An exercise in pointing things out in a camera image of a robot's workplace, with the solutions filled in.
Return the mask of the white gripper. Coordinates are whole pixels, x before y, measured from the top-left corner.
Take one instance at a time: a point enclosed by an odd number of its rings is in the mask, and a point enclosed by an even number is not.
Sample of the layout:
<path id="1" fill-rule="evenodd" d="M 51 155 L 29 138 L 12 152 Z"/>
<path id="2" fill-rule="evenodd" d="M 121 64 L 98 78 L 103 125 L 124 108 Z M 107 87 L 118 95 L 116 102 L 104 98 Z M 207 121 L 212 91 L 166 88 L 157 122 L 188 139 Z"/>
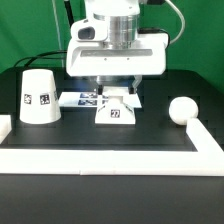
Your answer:
<path id="1" fill-rule="evenodd" d="M 166 68 L 166 33 L 138 34 L 133 42 L 106 44 L 93 33 L 80 31 L 68 45 L 66 71 L 70 76 L 97 76 L 97 94 L 103 92 L 102 76 L 134 76 L 129 93 L 135 94 L 141 75 L 161 75 Z"/>

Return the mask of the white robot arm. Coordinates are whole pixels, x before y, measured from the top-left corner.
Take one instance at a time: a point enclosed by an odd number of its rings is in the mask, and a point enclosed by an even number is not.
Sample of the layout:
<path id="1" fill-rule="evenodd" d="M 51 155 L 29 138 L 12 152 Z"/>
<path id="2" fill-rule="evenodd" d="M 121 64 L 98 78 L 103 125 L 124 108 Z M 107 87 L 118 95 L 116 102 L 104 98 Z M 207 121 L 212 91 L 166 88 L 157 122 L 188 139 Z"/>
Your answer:
<path id="1" fill-rule="evenodd" d="M 134 93 L 144 75 L 166 68 L 169 35 L 139 26 L 140 0 L 84 0 L 86 18 L 72 24 L 66 71 L 91 77 L 102 91 L 107 81 L 132 76 Z"/>

